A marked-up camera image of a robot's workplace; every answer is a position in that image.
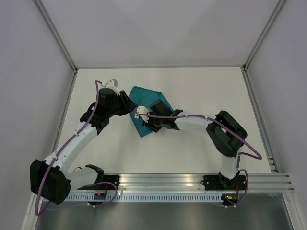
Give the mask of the teal cloth napkin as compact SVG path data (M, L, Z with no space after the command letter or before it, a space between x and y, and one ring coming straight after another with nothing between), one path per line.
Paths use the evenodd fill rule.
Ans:
M165 103L167 107L169 107L171 110L173 110L172 106L168 102L168 100L165 98L165 96L160 91L154 91L149 90L146 88L134 86L132 90L130 91L129 98L135 102L138 106L144 106L147 109L149 109L150 104L152 104L154 101L160 99ZM136 110L130 113L130 117L132 119L132 122L139 134L139 136L142 138L148 134L153 133L153 131L147 129L146 127L142 126L142 119L136 119L134 117Z

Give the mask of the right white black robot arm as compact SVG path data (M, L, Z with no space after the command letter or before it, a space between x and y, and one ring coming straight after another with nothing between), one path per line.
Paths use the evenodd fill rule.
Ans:
M137 107L135 118L142 119L142 126L155 133L166 127L208 134L222 155L221 169L212 180L204 179L202 184L209 190L247 188L246 176L240 174L237 163L238 152L248 134L227 111L220 111L214 116L194 115L180 109L172 110L163 101L156 100L149 108Z

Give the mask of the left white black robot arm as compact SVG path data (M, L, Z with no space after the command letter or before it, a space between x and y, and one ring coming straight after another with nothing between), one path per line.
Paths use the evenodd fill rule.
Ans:
M111 117L126 115L137 104L124 91L118 93L101 88L89 109L82 115L74 134L43 161L34 160L30 166L30 189L33 193L59 205L70 191L91 186L95 190L105 184L103 169L88 164L81 170L69 168L82 150L109 124Z

